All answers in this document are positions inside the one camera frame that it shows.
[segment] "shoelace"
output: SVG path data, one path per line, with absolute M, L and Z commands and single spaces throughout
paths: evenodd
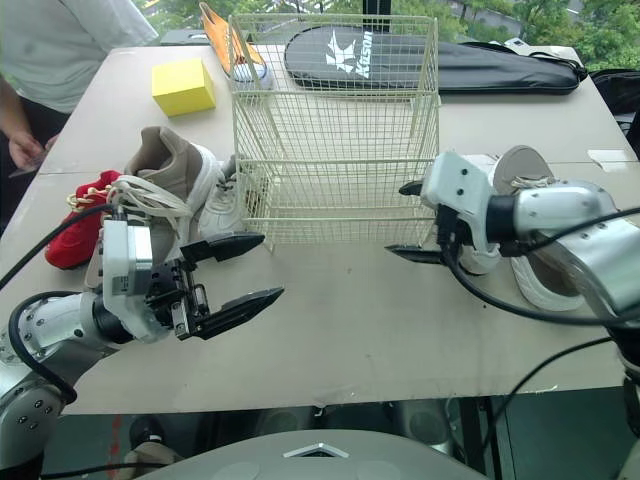
M 107 185 L 103 190 L 98 190 L 96 187 L 89 187 L 87 193 L 82 195 L 82 197 L 78 198 L 75 193 L 67 196 L 67 204 L 71 207 L 71 211 L 75 213 L 82 212 L 87 205 L 90 205 L 96 201 L 95 198 L 88 198 L 89 196 L 98 196 L 102 195 L 106 199 L 109 191 L 111 190 L 111 185 Z
M 228 205 L 234 201 L 236 177 L 233 175 L 229 179 L 224 179 L 216 183 L 216 191 L 211 192 L 207 198 L 207 206 L 213 207 L 214 203 Z
M 516 177 L 511 180 L 511 186 L 515 188 L 542 188 L 551 185 L 553 181 L 549 177 L 538 179 Z
M 120 175 L 112 184 L 107 202 L 150 217 L 165 218 L 179 237 L 177 219 L 192 217 L 193 212 L 180 198 L 164 188 L 132 175 Z

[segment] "person's hand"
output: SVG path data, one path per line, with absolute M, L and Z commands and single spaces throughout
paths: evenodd
M 53 137 L 51 137 L 48 141 L 47 144 L 44 146 L 44 149 L 48 152 L 49 150 L 51 150 L 51 148 L 53 147 L 53 145 L 56 143 L 56 140 L 58 140 L 58 135 L 54 135 Z
M 18 132 L 9 139 L 9 153 L 18 168 L 30 167 L 42 152 L 42 145 L 29 132 Z

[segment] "white shirt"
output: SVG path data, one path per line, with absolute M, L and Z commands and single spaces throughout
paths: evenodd
M 0 71 L 22 96 L 64 113 L 112 48 L 157 36 L 131 0 L 0 0 Z

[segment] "window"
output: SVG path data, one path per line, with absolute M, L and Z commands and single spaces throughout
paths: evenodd
M 160 36 L 202 28 L 194 0 L 135 0 Z M 232 13 L 360 13 L 362 0 L 216 0 Z M 640 2 L 628 0 L 391 0 L 391 13 L 437 17 L 440 39 L 574 47 L 589 70 L 640 69 Z

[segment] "black cable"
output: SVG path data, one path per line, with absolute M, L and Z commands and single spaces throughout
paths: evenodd
M 9 342 L 11 343 L 11 348 L 13 348 L 14 352 L 18 356 L 22 362 L 27 365 L 31 370 L 33 370 L 36 374 L 40 375 L 45 380 L 49 381 L 54 387 L 60 390 L 64 401 L 67 405 L 73 403 L 78 398 L 78 394 L 75 389 L 69 385 L 66 381 L 64 381 L 60 376 L 49 370 L 42 363 L 38 362 L 35 358 L 31 356 L 29 350 L 22 342 L 22 337 L 20 336 L 20 315 L 22 312 L 29 306 L 35 302 L 40 300 L 52 298 L 52 297 L 67 297 L 69 295 L 73 295 L 76 292 L 42 292 L 37 293 L 22 303 L 20 303 L 16 308 L 11 312 L 11 316 L 9 317 L 9 324 L 7 325 L 7 329 L 9 331 Z
M 511 402 L 515 398 L 516 394 L 540 370 L 542 370 L 544 367 L 546 367 L 550 363 L 553 363 L 556 360 L 558 360 L 558 359 L 560 359 L 560 358 L 562 358 L 562 357 L 564 357 L 566 355 L 569 355 L 570 353 L 577 352 L 578 350 L 582 350 L 582 349 L 585 349 L 585 348 L 593 347 L 595 345 L 601 345 L 603 343 L 611 342 L 612 340 L 613 339 L 611 337 L 603 337 L 603 338 L 598 338 L 597 340 L 591 340 L 590 342 L 581 343 L 579 345 L 575 345 L 573 347 L 567 348 L 565 350 L 562 350 L 562 351 L 556 353 L 555 355 L 551 355 L 549 358 L 544 360 L 537 367 L 535 367 L 533 370 L 531 370 L 529 373 L 527 373 L 524 376 L 524 378 L 522 380 L 520 380 L 515 387 L 513 387 L 513 389 L 507 395 L 507 398 L 504 400 L 504 402 L 502 402 L 500 407 L 496 410 L 496 413 L 493 416 L 493 420 L 491 421 L 491 423 L 487 427 L 487 435 L 484 437 L 484 440 L 482 441 L 482 451 L 484 452 L 487 449 L 487 447 L 489 446 L 489 444 L 491 443 L 491 438 L 495 434 L 496 427 L 498 425 L 498 421 L 504 415 L 505 411 L 507 410 L 507 407 L 509 406 L 509 404 L 511 404 Z
M 165 463 L 135 462 L 135 463 L 113 463 L 111 465 L 100 465 L 98 467 L 83 468 L 82 470 L 70 470 L 68 472 L 43 473 L 42 480 L 54 480 L 56 478 L 78 477 L 89 473 L 106 472 L 109 470 L 120 470 L 122 468 L 162 468 Z
M 521 251 L 524 255 L 526 255 L 527 253 L 531 253 L 541 248 L 548 247 L 560 238 L 566 237 L 567 235 L 571 235 L 572 233 L 578 232 L 585 228 L 593 227 L 594 225 L 608 222 L 610 220 L 615 220 L 616 218 L 629 217 L 631 215 L 636 215 L 639 213 L 640 207 L 633 207 L 627 208 L 626 210 L 620 210 L 618 212 L 610 213 L 609 215 L 603 215 L 602 217 L 594 218 L 593 220 L 588 220 L 586 222 L 579 223 L 578 225 L 574 225 L 573 227 L 569 227 L 539 242 L 534 242 L 531 245 L 524 246 Z
M 496 298 L 478 287 L 476 287 L 469 277 L 464 273 L 457 260 L 454 260 L 451 253 L 451 249 L 446 246 L 442 246 L 442 259 L 445 264 L 451 270 L 451 273 L 455 279 L 462 285 L 469 293 L 479 298 L 489 305 L 493 305 L 500 310 L 519 315 L 521 317 L 531 318 L 541 322 L 556 323 L 559 325 L 571 325 L 571 326 L 583 326 L 583 327 L 610 327 L 613 325 L 620 325 L 622 323 L 629 322 L 631 320 L 638 320 L 638 314 L 621 315 L 617 318 L 602 319 L 597 317 L 573 317 L 569 315 L 556 315 L 554 313 L 546 313 L 538 310 L 529 310 L 522 308 L 511 303 L 504 302 L 499 298 Z
M 60 225 L 58 225 L 50 234 L 48 234 L 46 237 L 44 237 L 42 240 L 40 240 L 36 244 L 35 247 L 33 247 L 31 250 L 29 250 L 26 253 L 26 255 L 24 257 L 22 257 L 18 261 L 18 263 L 16 263 L 13 266 L 13 268 L 11 268 L 11 270 L 9 270 L 0 279 L 0 290 L 2 290 L 7 285 L 7 283 L 9 283 L 11 281 L 11 279 L 13 277 L 15 277 L 16 274 L 20 270 L 22 270 L 24 268 L 24 266 L 29 262 L 29 260 L 31 260 L 33 257 L 35 257 L 38 254 L 38 252 L 40 252 L 40 250 L 42 250 L 44 247 L 46 247 L 51 242 L 51 240 L 56 238 L 58 235 L 60 235 L 62 232 L 64 232 L 70 226 L 75 225 L 76 223 L 78 223 L 81 220 L 84 220 L 85 218 L 87 218 L 90 215 L 93 215 L 93 214 L 98 213 L 98 212 L 104 212 L 105 210 L 113 211 L 113 205 L 111 205 L 110 203 L 105 203 L 104 205 L 98 205 L 96 207 L 87 208 L 86 210 L 78 213 L 78 215 L 76 215 L 72 219 L 67 220 L 66 222 L 63 222 Z

